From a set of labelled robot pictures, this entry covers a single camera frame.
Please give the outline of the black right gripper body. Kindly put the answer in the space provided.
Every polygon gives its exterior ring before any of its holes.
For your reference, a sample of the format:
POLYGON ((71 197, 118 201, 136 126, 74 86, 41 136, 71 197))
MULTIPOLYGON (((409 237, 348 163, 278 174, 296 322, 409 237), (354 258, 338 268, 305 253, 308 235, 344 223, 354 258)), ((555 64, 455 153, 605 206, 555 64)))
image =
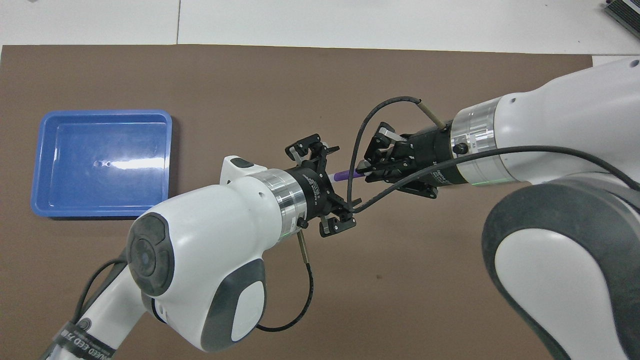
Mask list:
MULTIPOLYGON (((400 169, 400 178, 405 178, 426 167, 453 159, 451 151, 450 128, 444 131, 436 127, 419 130, 409 135, 406 143, 400 146, 400 157, 408 159, 408 169, 400 169)), ((419 181, 434 187, 458 184, 458 170, 454 166, 436 170, 418 178, 419 181)))

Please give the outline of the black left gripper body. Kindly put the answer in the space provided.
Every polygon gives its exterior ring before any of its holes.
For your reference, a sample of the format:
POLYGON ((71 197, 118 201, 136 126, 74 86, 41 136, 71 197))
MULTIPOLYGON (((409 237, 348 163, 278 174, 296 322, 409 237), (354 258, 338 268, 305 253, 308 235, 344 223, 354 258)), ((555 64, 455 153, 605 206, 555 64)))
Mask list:
POLYGON ((289 169, 304 194, 304 219, 310 221, 322 215, 334 214, 343 218, 348 213, 346 202, 336 194, 326 171, 319 169, 317 161, 304 160, 289 169))

